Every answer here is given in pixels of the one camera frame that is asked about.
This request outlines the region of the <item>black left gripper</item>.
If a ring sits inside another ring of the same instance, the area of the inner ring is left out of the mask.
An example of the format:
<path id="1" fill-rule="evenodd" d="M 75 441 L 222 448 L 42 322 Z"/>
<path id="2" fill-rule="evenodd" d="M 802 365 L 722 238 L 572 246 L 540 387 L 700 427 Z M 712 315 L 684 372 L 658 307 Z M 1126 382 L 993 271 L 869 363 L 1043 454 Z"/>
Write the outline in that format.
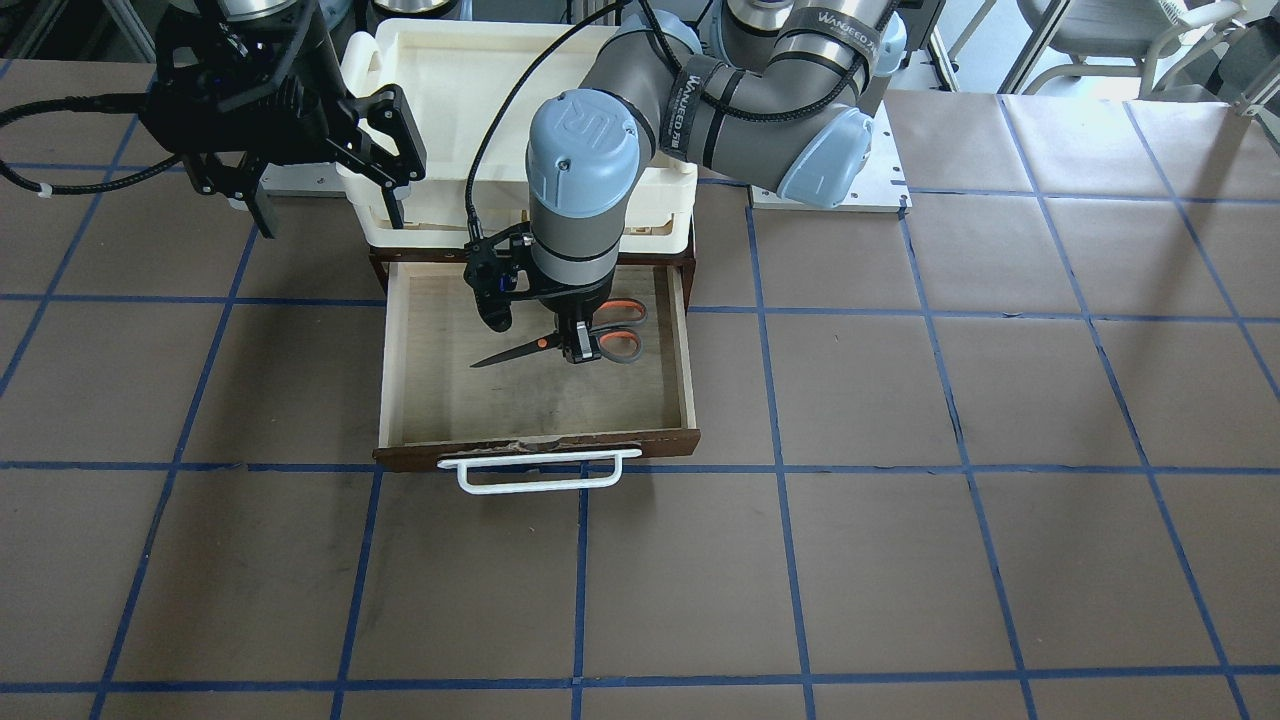
<path id="1" fill-rule="evenodd" d="M 480 225 L 468 225 L 467 229 L 468 242 L 486 238 L 481 236 Z M 612 261 L 622 234 L 617 233 L 613 245 L 595 258 L 562 258 L 538 238 L 531 225 L 527 225 L 526 234 L 530 238 L 529 246 L 536 247 L 532 256 L 536 268 L 549 283 L 535 290 L 534 272 L 521 272 L 513 302 L 536 300 L 562 318 L 562 354 L 568 363 L 596 360 L 590 315 L 609 297 L 616 269 Z"/>

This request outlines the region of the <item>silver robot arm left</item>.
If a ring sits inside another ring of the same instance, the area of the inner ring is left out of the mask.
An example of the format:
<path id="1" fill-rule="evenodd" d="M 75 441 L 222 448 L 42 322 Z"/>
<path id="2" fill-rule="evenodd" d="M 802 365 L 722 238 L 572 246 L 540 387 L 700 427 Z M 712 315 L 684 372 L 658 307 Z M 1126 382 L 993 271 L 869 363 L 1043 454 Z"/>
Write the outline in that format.
<path id="1" fill-rule="evenodd" d="M 511 306 L 535 300 L 556 329 L 483 360 L 484 366 L 547 350 L 570 363 L 634 363 L 645 309 L 602 324 L 625 213 L 657 154 L 726 174 L 813 208 L 837 208 L 863 169 L 874 119 L 860 96 L 901 58 L 906 28 L 893 1 L 765 1 L 777 29 L 716 14 L 718 49 L 677 15 L 641 3 L 602 45 L 575 88 L 531 115 L 524 150 L 527 222 L 483 233 L 475 190 L 484 156 L 525 79 L 584 32 L 567 29 L 535 56 L 497 106 L 463 183 L 467 266 L 481 319 L 511 327 Z"/>

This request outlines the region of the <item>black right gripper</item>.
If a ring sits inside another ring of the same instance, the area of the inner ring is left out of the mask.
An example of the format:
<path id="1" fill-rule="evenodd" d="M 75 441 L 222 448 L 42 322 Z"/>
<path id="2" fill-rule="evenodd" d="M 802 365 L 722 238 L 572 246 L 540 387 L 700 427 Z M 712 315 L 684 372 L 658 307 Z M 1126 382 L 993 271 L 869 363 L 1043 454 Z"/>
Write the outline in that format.
<path id="1" fill-rule="evenodd" d="M 173 1 L 155 46 L 140 119 L 200 192 L 236 196 L 274 240 L 268 165 L 337 163 L 376 184 L 404 228 L 402 197 L 425 174 L 417 126 L 397 85 L 352 95 L 317 3 Z"/>

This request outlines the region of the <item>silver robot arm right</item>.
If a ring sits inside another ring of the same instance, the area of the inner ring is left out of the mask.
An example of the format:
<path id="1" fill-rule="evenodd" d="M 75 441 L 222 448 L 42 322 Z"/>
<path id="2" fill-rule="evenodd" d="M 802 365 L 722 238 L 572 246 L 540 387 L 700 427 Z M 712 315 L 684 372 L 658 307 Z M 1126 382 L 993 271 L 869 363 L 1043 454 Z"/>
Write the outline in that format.
<path id="1" fill-rule="evenodd" d="M 337 163 L 381 191 L 394 228 L 425 147 L 404 91 L 358 97 L 340 76 L 315 1 L 174 1 L 156 36 L 157 73 L 140 119 L 202 195 L 247 206 L 265 236 L 269 165 Z"/>

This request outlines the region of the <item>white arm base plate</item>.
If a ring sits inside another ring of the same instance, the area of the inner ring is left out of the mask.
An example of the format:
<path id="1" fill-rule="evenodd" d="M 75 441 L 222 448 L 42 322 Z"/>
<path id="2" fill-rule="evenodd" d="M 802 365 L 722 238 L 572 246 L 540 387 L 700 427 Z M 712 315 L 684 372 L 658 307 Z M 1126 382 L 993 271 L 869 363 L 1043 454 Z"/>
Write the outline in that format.
<path id="1" fill-rule="evenodd" d="M 799 169 L 776 191 L 753 187 L 753 204 L 780 210 L 908 211 L 908 182 L 882 105 L 888 86 L 888 76 L 872 77 L 858 109 L 815 136 L 800 154 Z"/>

